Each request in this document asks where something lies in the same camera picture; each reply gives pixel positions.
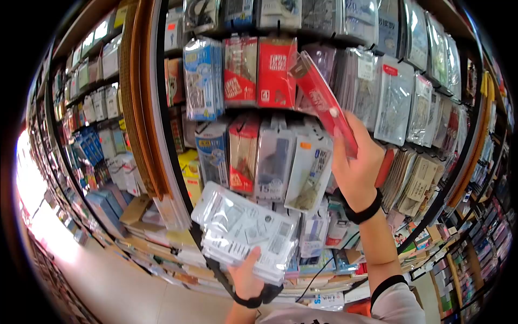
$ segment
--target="barcode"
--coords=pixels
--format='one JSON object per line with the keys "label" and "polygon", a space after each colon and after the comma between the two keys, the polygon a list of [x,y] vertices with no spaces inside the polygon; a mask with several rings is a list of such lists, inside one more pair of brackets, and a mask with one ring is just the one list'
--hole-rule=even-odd
{"label": "barcode", "polygon": [[291,225],[289,223],[282,223],[281,229],[279,230],[279,235],[283,237],[287,237],[290,232]]}
{"label": "barcode", "polygon": [[270,245],[270,249],[268,251],[278,256],[281,252],[281,248],[283,245],[284,239],[282,238],[282,236],[276,236],[273,243]]}

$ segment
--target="plastic bag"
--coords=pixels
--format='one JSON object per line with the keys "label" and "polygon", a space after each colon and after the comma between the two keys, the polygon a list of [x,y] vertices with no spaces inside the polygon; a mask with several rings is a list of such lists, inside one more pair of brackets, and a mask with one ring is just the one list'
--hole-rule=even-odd
{"label": "plastic bag", "polygon": [[401,146],[407,135],[414,69],[388,55],[379,64],[381,93],[374,138]]}
{"label": "plastic bag", "polygon": [[293,219],[250,202],[214,182],[208,182],[191,218],[205,231],[202,253],[239,266],[255,246],[261,256],[253,273],[267,283],[281,285],[297,246],[292,240]]}

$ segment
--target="hanging product package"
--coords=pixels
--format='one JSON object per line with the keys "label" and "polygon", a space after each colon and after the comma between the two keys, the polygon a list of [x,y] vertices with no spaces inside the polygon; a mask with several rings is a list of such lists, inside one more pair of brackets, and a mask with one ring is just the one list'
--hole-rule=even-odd
{"label": "hanging product package", "polygon": [[302,51],[300,53],[295,65],[290,69],[290,74],[295,78],[304,95],[311,101],[311,105],[326,131],[329,134],[334,134],[335,127],[340,129],[346,139],[347,154],[355,159],[358,153],[358,145],[354,139],[354,134],[333,92],[308,52]]}
{"label": "hanging product package", "polygon": [[340,34],[351,35],[366,47],[378,43],[378,4],[373,0],[347,0],[343,8],[343,29]]}
{"label": "hanging product package", "polygon": [[202,166],[202,179],[206,184],[214,181],[228,188],[228,120],[205,122],[196,129],[196,147]]}
{"label": "hanging product package", "polygon": [[403,145],[413,93],[412,66],[384,55],[381,64],[381,90],[374,138]]}
{"label": "hanging product package", "polygon": [[254,197],[284,203],[295,147],[295,134],[284,116],[265,119],[259,130]]}
{"label": "hanging product package", "polygon": [[225,105],[255,105],[257,101],[257,37],[225,40]]}
{"label": "hanging product package", "polygon": [[261,256],[253,273],[281,285],[297,240],[296,221],[208,182],[191,218],[205,231],[202,253],[227,266],[239,266],[255,247]]}
{"label": "hanging product package", "polygon": [[[329,84],[331,75],[333,73],[333,62],[335,61],[336,48],[320,45],[317,43],[304,45],[302,46],[302,50],[308,52],[320,74],[326,83]],[[295,109],[306,114],[316,116],[316,112],[313,109],[311,101],[304,96],[302,91],[297,93]]]}
{"label": "hanging product package", "polygon": [[302,1],[302,29],[318,31],[331,36],[342,30],[342,1],[304,0]]}
{"label": "hanging product package", "polygon": [[428,63],[428,33],[424,10],[414,0],[404,0],[407,16],[407,52],[405,59],[421,71]]}
{"label": "hanging product package", "polygon": [[446,35],[446,40],[448,46],[448,90],[460,101],[462,92],[461,58],[455,40],[450,35]]}
{"label": "hanging product package", "polygon": [[378,50],[398,57],[399,0],[378,0],[379,34]]}
{"label": "hanging product package", "polygon": [[239,115],[228,128],[230,140],[230,189],[245,195],[254,191],[255,155],[261,119]]}
{"label": "hanging product package", "polygon": [[430,50],[426,73],[439,85],[448,88],[448,53],[444,27],[428,11],[426,12],[426,25]]}
{"label": "hanging product package", "polygon": [[430,115],[433,87],[430,81],[418,73],[414,75],[414,79],[414,95],[410,108],[407,141],[423,145]]}
{"label": "hanging product package", "polygon": [[296,38],[259,38],[257,105],[293,109],[295,79],[289,74],[297,53]]}
{"label": "hanging product package", "polygon": [[220,0],[183,0],[183,30],[196,34],[219,27]]}
{"label": "hanging product package", "polygon": [[183,70],[187,117],[215,120],[224,112],[220,41],[206,37],[192,39],[183,48]]}
{"label": "hanging product package", "polygon": [[302,22],[303,0],[262,0],[259,14],[259,27],[299,29]]}
{"label": "hanging product package", "polygon": [[227,0],[225,3],[225,27],[251,26],[254,0]]}
{"label": "hanging product package", "polygon": [[331,175],[332,159],[333,141],[321,129],[306,124],[297,130],[295,158],[284,207],[309,215],[316,213]]}

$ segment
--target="clear plastic case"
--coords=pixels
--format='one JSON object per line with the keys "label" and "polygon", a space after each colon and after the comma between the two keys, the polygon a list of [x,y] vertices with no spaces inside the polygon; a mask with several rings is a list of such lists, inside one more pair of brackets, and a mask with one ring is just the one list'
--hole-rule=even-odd
{"label": "clear plastic case", "polygon": [[428,33],[424,10],[414,0],[404,0],[407,13],[407,51],[405,59],[421,71],[428,62]]}
{"label": "clear plastic case", "polygon": [[374,138],[403,145],[414,85],[414,69],[397,59],[384,55],[381,65],[381,93]]}
{"label": "clear plastic case", "polygon": [[261,256],[253,273],[281,285],[297,240],[296,222],[259,206],[214,182],[208,182],[191,218],[205,231],[202,253],[227,266],[239,266],[255,246]]}
{"label": "clear plastic case", "polygon": [[419,73],[416,73],[414,78],[414,95],[410,109],[407,141],[423,146],[430,115],[433,87],[431,82]]}
{"label": "clear plastic case", "polygon": [[225,105],[255,105],[257,101],[257,37],[225,40]]}

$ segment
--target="left hand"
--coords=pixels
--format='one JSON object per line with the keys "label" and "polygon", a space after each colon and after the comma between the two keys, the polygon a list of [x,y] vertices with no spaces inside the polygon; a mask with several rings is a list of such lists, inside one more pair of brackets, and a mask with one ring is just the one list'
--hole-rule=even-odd
{"label": "left hand", "polygon": [[229,266],[228,271],[234,280],[237,297],[243,300],[259,297],[263,291],[264,281],[258,279],[253,273],[254,264],[261,256],[261,248],[256,246],[250,251],[248,257],[239,267]]}

